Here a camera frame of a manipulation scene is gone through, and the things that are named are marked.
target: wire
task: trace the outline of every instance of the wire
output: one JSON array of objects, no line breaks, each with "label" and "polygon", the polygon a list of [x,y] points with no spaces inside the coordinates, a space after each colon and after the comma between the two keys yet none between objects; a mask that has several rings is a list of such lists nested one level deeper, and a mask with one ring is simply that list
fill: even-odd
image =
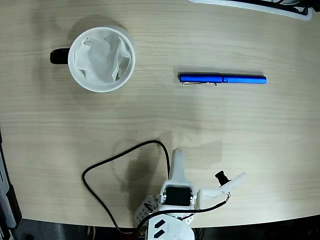
[{"label": "wire", "polygon": [[162,214],[199,214],[199,213],[205,213],[205,212],[209,212],[209,211],[212,211],[212,210],[215,210],[217,208],[222,207],[223,205],[225,205],[228,202],[229,198],[230,198],[230,194],[227,195],[227,197],[224,201],[218,203],[217,205],[214,205],[214,206],[208,207],[208,208],[204,208],[204,209],[193,209],[193,210],[172,209],[172,210],[163,210],[163,211],[154,212],[154,213],[146,216],[144,219],[142,219],[142,221],[136,227],[136,229],[134,231],[134,239],[138,240],[139,231],[143,227],[143,225],[146,223],[146,221],[148,221],[156,216],[159,216]]},{"label": "wire", "polygon": [[230,194],[227,194],[226,200],[218,203],[217,205],[214,205],[212,207],[205,208],[205,209],[192,209],[192,210],[171,209],[171,210],[157,211],[157,212],[151,213],[150,215],[148,215],[144,219],[142,219],[142,221],[139,223],[139,225],[137,226],[137,228],[135,229],[134,232],[123,232],[123,231],[121,231],[121,229],[119,228],[118,224],[116,223],[116,220],[115,220],[114,216],[112,215],[112,213],[110,212],[108,207],[100,199],[100,197],[98,197],[98,195],[91,189],[91,187],[88,185],[88,183],[86,181],[86,174],[90,170],[92,170],[94,168],[97,168],[97,167],[99,167],[101,165],[104,165],[104,164],[109,163],[109,162],[111,162],[113,160],[121,158],[124,155],[129,154],[132,151],[134,151],[134,150],[136,150],[136,149],[138,149],[138,148],[140,148],[142,146],[148,145],[148,144],[158,144],[158,145],[160,145],[162,147],[162,149],[164,151],[164,154],[165,154],[167,174],[168,174],[168,177],[169,177],[169,174],[170,174],[170,159],[169,159],[168,150],[167,150],[166,146],[162,142],[160,142],[158,140],[149,140],[149,141],[142,142],[142,143],[140,143],[140,144],[138,144],[138,145],[136,145],[134,147],[129,148],[128,150],[126,150],[126,151],[124,151],[124,152],[122,152],[122,153],[120,153],[118,155],[115,155],[115,156],[113,156],[111,158],[108,158],[106,160],[103,160],[101,162],[98,162],[98,163],[88,167],[86,170],[84,170],[84,172],[81,175],[81,178],[82,178],[84,186],[88,189],[88,191],[93,195],[93,197],[101,204],[101,206],[104,208],[104,210],[108,213],[108,215],[109,215],[111,221],[113,222],[115,228],[120,233],[122,233],[122,234],[134,234],[134,239],[138,240],[139,232],[140,232],[141,228],[146,223],[146,221],[150,220],[151,218],[154,218],[154,217],[162,215],[162,214],[190,214],[189,216],[186,217],[186,218],[189,218],[192,215],[197,214],[197,213],[205,213],[205,212],[209,212],[209,211],[212,211],[214,209],[220,208],[220,207],[222,207],[223,205],[225,205],[228,202],[228,200],[229,200],[229,198],[231,196]]},{"label": "wire", "polygon": [[105,205],[105,203],[100,199],[100,197],[98,197],[98,195],[91,189],[91,187],[88,185],[87,181],[86,181],[86,174],[94,169],[94,168],[97,168],[103,164],[106,164],[106,163],[109,163],[115,159],[118,159],[118,158],[121,158],[122,156],[128,154],[128,153],[131,153],[132,151],[142,147],[142,146],[145,146],[145,145],[148,145],[148,144],[158,144],[162,147],[163,151],[164,151],[164,154],[165,154],[165,159],[166,159],[166,168],[167,168],[167,173],[168,173],[168,176],[169,176],[169,173],[170,173],[170,159],[169,159],[169,154],[168,154],[168,150],[166,148],[166,146],[158,141],[158,140],[149,140],[149,141],[145,141],[145,142],[142,142],[134,147],[131,147],[129,148],[128,150],[118,154],[118,155],[115,155],[109,159],[106,159],[106,160],[103,160],[101,162],[98,162],[90,167],[88,167],[86,170],[84,170],[84,172],[82,173],[82,181],[83,181],[83,184],[84,186],[88,189],[88,191],[94,196],[94,198],[101,204],[101,206],[104,208],[104,210],[108,213],[111,221],[113,222],[115,228],[122,234],[133,234],[133,232],[123,232],[121,231],[121,229],[119,228],[118,224],[116,223],[116,220],[114,218],[114,216],[112,215],[112,213],[110,212],[110,210],[108,209],[108,207]]},{"label": "wire", "polygon": [[195,213],[192,213],[192,214],[190,214],[190,215],[188,215],[188,216],[183,217],[182,220],[188,219],[188,218],[190,218],[190,217],[193,216],[193,215],[195,215]]}]

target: black mug handle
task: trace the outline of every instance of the black mug handle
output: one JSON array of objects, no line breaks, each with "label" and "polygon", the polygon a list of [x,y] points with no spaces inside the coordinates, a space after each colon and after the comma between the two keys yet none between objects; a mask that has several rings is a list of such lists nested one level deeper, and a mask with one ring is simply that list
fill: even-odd
[{"label": "black mug handle", "polygon": [[50,62],[52,64],[68,64],[68,54],[70,48],[55,49],[50,53]]}]

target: black knob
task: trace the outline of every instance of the black knob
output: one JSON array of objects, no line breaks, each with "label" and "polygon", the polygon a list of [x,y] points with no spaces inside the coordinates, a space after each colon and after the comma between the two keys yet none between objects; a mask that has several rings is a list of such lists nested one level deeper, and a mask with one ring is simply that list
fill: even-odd
[{"label": "black knob", "polygon": [[218,172],[215,177],[218,179],[220,185],[225,185],[227,182],[229,182],[230,180],[227,178],[227,176],[225,175],[224,171],[220,171]]}]

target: dark floor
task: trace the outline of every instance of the dark floor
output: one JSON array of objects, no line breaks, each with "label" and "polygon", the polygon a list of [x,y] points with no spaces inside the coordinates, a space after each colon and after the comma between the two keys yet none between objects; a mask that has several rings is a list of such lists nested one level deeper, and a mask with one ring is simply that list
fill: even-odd
[{"label": "dark floor", "polygon": [[[194,229],[195,240],[320,240],[320,215],[264,224]],[[94,228],[22,219],[14,231],[17,240],[92,240]],[[96,227],[95,240],[132,240],[115,228]]]}]

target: blue pen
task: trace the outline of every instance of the blue pen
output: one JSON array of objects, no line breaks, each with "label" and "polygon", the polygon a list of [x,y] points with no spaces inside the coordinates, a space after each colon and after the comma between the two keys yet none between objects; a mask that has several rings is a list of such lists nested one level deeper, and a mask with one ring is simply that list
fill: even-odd
[{"label": "blue pen", "polygon": [[267,78],[262,75],[221,74],[221,73],[179,73],[182,85],[194,84],[266,84]]}]

